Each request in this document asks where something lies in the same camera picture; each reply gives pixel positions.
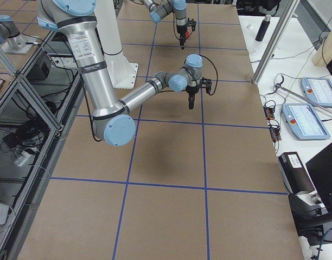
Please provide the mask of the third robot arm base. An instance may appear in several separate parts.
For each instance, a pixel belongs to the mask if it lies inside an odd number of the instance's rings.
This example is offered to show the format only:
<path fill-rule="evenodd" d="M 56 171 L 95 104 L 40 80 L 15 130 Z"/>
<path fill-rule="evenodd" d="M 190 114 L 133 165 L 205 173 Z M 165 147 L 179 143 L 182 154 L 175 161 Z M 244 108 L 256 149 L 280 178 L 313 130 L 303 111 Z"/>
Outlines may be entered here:
<path fill-rule="evenodd" d="M 8 15 L 0 15 L 0 45 L 6 54 L 25 55 L 33 45 L 29 37 L 21 34 L 13 19 Z"/>

